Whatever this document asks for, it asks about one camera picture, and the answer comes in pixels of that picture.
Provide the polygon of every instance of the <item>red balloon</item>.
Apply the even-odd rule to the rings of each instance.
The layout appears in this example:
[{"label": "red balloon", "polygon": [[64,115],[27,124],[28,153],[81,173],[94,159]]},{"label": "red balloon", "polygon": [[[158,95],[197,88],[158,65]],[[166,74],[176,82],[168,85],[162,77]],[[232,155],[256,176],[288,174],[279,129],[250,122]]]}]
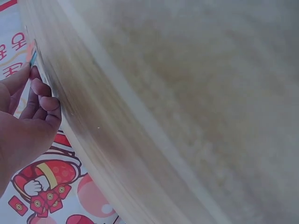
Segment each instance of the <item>red balloon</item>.
[{"label": "red balloon", "polygon": [[106,218],[115,214],[114,209],[89,175],[83,177],[78,185],[78,198],[82,207],[93,216]]},{"label": "red balloon", "polygon": [[72,215],[68,217],[66,224],[94,224],[94,222],[83,215]]},{"label": "red balloon", "polygon": [[30,224],[57,224],[55,220],[51,217],[47,218],[39,218],[39,217],[34,217],[31,221]]}]

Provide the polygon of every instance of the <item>red circle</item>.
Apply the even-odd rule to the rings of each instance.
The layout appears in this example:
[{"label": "red circle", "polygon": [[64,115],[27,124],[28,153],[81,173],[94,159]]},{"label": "red circle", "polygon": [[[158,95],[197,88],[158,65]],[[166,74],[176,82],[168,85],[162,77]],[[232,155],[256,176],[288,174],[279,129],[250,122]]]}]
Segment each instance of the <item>red circle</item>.
[{"label": "red circle", "polygon": [[93,216],[106,218],[115,213],[89,175],[83,177],[78,185],[78,198],[83,208]]}]

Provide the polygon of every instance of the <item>finger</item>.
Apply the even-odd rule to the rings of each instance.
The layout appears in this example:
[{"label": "finger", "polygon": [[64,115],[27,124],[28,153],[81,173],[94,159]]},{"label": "finger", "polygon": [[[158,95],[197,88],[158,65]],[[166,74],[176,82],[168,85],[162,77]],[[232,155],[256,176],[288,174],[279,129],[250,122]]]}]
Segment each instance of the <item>finger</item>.
[{"label": "finger", "polygon": [[38,95],[36,95],[32,88],[29,90],[28,101],[25,109],[20,115],[20,119],[31,119],[39,108]]},{"label": "finger", "polygon": [[34,80],[36,78],[41,80],[41,76],[40,76],[39,71],[36,66],[32,67],[29,78],[30,78],[30,80]]},{"label": "finger", "polygon": [[46,112],[41,106],[38,108],[36,111],[35,115],[33,116],[32,119],[40,119],[40,120],[45,120],[48,115],[48,112]]},{"label": "finger", "polygon": [[14,73],[10,77],[3,79],[0,83],[4,84],[8,89],[10,95],[14,95],[22,86],[24,86],[30,75],[29,63],[25,63],[24,66],[18,72]]},{"label": "finger", "polygon": [[61,106],[59,100],[55,97],[42,97],[40,105],[48,112],[45,121],[52,126],[56,133],[61,124]]},{"label": "finger", "polygon": [[0,83],[0,111],[8,112],[10,105],[10,93],[6,86]]},{"label": "finger", "polygon": [[43,83],[39,78],[35,78],[34,80],[32,80],[31,88],[34,91],[34,93],[38,96],[52,96],[51,88],[47,84]]},{"label": "finger", "polygon": [[41,184],[34,185],[35,188],[42,188]]},{"label": "finger", "polygon": [[[52,96],[51,88],[47,84],[43,83],[39,78],[32,80],[31,87],[34,93],[39,97]],[[47,114],[48,113],[42,107],[39,107],[32,119],[45,120]]]},{"label": "finger", "polygon": [[21,95],[22,95],[24,89],[25,89],[25,85],[23,85],[23,87],[21,89],[19,89],[14,95],[11,96],[8,113],[10,113],[12,115],[14,114],[15,110],[17,109],[17,107],[20,103]]}]

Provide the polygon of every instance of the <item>fingernail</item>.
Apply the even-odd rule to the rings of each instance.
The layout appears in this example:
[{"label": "fingernail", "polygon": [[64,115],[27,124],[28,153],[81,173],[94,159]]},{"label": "fingernail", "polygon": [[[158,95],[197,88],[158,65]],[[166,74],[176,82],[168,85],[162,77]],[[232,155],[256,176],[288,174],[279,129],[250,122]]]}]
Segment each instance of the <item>fingernail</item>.
[{"label": "fingernail", "polygon": [[26,67],[29,67],[29,62],[25,62],[23,63],[23,65],[21,66],[21,69],[24,69]]}]

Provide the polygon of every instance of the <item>red envelope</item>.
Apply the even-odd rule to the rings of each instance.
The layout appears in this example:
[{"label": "red envelope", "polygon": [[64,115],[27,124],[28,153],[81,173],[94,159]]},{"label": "red envelope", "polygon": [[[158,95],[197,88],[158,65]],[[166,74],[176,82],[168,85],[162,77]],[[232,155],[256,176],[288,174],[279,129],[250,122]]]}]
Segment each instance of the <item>red envelope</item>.
[{"label": "red envelope", "polygon": [[33,196],[31,198],[30,208],[31,210],[42,214],[44,213],[43,208],[45,207],[45,201],[40,196]]},{"label": "red envelope", "polygon": [[63,205],[61,201],[55,201],[55,203],[50,207],[50,213],[58,211],[59,209],[62,209],[62,207]]},{"label": "red envelope", "polygon": [[13,196],[8,204],[20,215],[23,216],[28,211],[28,208],[26,205],[24,205],[23,202],[19,200],[16,196]]},{"label": "red envelope", "polygon": [[71,190],[71,186],[70,185],[58,185],[53,190],[59,195],[59,197],[61,199],[65,199]]}]

